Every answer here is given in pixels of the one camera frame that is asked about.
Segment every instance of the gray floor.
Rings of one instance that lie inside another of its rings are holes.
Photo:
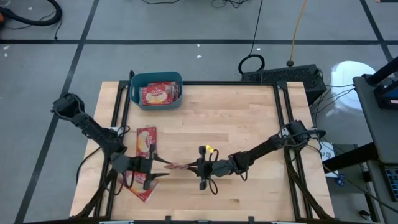
[[[59,0],[63,24],[58,44],[50,43],[56,25],[0,31],[0,125],[3,128],[0,142],[4,152],[0,157],[2,223],[16,220],[49,130],[52,102],[61,93],[68,74],[73,75],[70,92],[83,98],[90,114],[94,112],[101,82],[126,79],[131,69],[136,73],[178,71],[184,80],[239,80],[238,63],[249,53],[250,45],[203,43],[204,40],[252,39],[260,4],[258,0],[249,0],[239,9],[230,5],[215,9],[210,0],[181,0],[176,4],[153,6],[138,0],[99,0],[87,40],[197,42],[85,44],[81,55],[75,55],[94,2],[98,0]],[[290,45],[283,40],[292,38],[302,3],[303,0],[264,1],[257,40],[282,40],[280,44],[269,42],[254,47],[255,53],[266,59],[266,68],[285,66]],[[394,25],[398,3],[377,4],[374,0],[366,0],[366,3],[384,40],[398,40]],[[49,3],[40,0],[11,0],[8,7],[34,19],[53,11]],[[23,24],[10,21],[7,26]],[[22,44],[7,40],[32,41]],[[38,44],[34,40],[48,40],[48,43]],[[360,0],[309,0],[297,40],[327,40],[325,45],[298,43],[294,55],[296,65],[314,63],[321,68],[326,83],[330,81],[331,67],[345,60],[363,62],[375,70],[387,63],[381,47],[383,43],[377,42]],[[346,40],[365,41],[347,45]],[[398,56],[398,46],[389,45],[388,49],[393,57]],[[80,59],[76,69],[70,71],[75,56]],[[249,61],[243,69],[251,71],[257,67],[256,62]],[[363,114],[346,121],[345,116],[326,118],[326,113],[318,116],[319,128],[328,131],[328,139],[332,142],[362,145],[371,141]],[[356,134],[348,138],[348,133]],[[37,186],[25,222],[68,217],[75,191],[75,172],[83,159],[85,144],[86,139],[79,130],[64,121],[58,123],[40,176],[34,178]],[[332,195],[336,216],[360,222],[357,212],[366,208],[362,197]],[[349,202],[349,206],[341,206],[344,202]]]

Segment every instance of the snack package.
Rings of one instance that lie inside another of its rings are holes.
[[[136,156],[148,158],[151,144],[156,144],[156,127],[137,128]]]
[[[166,166],[164,166],[166,169],[188,169],[189,165],[188,164],[178,164],[178,163],[171,163],[171,164],[167,164]]]
[[[132,172],[129,171],[126,173],[126,179],[127,182],[130,182],[131,178],[134,178],[134,183],[132,184],[132,187],[129,189],[133,194],[135,194],[139,199],[141,199],[143,202],[147,202],[150,199],[150,196],[154,193],[154,190],[157,186],[157,181],[153,180],[150,183],[149,189],[144,190],[144,181],[145,181],[145,174],[141,174],[138,172],[134,172],[134,176],[131,177]]]
[[[148,84],[148,87],[159,86],[159,85],[164,85],[166,87],[166,91],[170,93],[173,102],[178,99],[179,96],[178,82],[171,81],[171,82],[150,83]]]
[[[167,85],[140,88],[142,105],[167,105],[172,103],[172,94]]]
[[[144,127],[137,128],[137,153],[136,156],[149,157],[149,148],[151,144],[156,144],[156,127]],[[134,178],[134,182],[132,187],[129,189],[133,194],[137,195],[143,202],[149,200],[152,195],[154,189],[157,186],[157,181],[153,180],[150,183],[150,187],[148,190],[144,190],[144,182],[146,179],[146,175],[140,172],[134,172],[134,176],[131,177],[133,172],[126,172],[126,182],[130,183],[131,178]]]

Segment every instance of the black keyboard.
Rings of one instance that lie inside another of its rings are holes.
[[[392,200],[398,201],[398,165],[384,166],[384,178],[386,180],[387,188],[389,189]]]
[[[316,72],[315,65],[305,65],[291,68],[278,68],[271,70],[264,70],[259,72],[244,73],[242,80],[260,82],[303,82],[306,89],[312,89],[318,85],[322,85],[323,81],[319,74]]]
[[[309,105],[326,91],[323,78],[316,65],[247,72],[242,75],[242,81],[257,83],[275,83],[276,81],[303,82]]]

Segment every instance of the blue basket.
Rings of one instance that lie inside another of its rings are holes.
[[[169,105],[149,105],[144,106],[139,103],[139,89],[140,87],[146,87],[150,83],[155,82],[170,82],[176,81],[178,82],[180,88],[180,95],[178,99],[176,99],[172,104]],[[131,79],[131,87],[130,87],[130,99],[137,106],[139,106],[143,110],[166,110],[166,109],[174,109],[178,108],[182,102],[182,78],[178,72],[157,72],[157,73],[142,73],[134,75]]]

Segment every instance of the wooden table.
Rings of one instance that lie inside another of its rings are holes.
[[[103,82],[99,93],[94,119],[104,127],[111,123],[117,86],[118,82]],[[302,120],[307,128],[312,127],[302,83],[288,83],[288,87],[294,118]],[[135,155],[136,129],[147,125],[157,127],[159,156],[181,164],[199,158],[201,145],[219,149],[220,159],[224,159],[234,152],[250,150],[279,130],[272,86],[184,86],[183,94],[183,103],[176,110],[143,111],[130,104],[127,125],[131,131],[124,138],[127,155]],[[285,108],[282,92],[280,96]],[[310,144],[318,147],[315,141]],[[89,140],[85,156],[97,147]],[[309,191],[334,216],[318,152],[308,147],[301,154]],[[218,195],[211,194],[209,189],[200,191],[200,180],[194,173],[169,171],[163,168],[164,164],[154,162],[152,172],[170,175],[158,179],[159,184],[146,203],[123,189],[114,199],[112,219],[164,220],[171,215],[173,220],[232,221],[254,216],[256,221],[292,221],[294,213],[283,155],[283,150],[278,150],[258,159],[249,168],[246,182],[238,175],[216,178]],[[103,159],[99,152],[81,168],[71,215],[77,214],[98,188]],[[297,192],[301,216],[305,217],[302,194],[298,188]],[[106,192],[101,214],[107,198]]]

